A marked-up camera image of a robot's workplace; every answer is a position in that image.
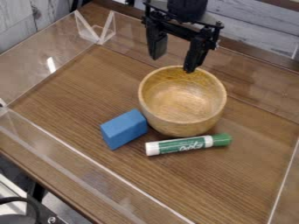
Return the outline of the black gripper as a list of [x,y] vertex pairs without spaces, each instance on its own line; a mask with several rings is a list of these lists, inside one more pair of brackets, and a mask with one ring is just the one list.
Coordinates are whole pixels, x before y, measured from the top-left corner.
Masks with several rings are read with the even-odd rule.
[[148,53],[158,60],[166,50],[168,35],[190,42],[182,70],[192,73],[217,47],[224,24],[206,13],[208,0],[142,0]]

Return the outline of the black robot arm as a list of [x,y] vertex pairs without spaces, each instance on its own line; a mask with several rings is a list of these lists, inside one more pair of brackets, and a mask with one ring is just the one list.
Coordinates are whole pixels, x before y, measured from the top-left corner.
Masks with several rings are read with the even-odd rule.
[[190,42],[182,70],[192,73],[209,50],[218,46],[224,24],[206,13],[208,0],[144,0],[141,23],[149,56],[158,60],[166,52],[168,35]]

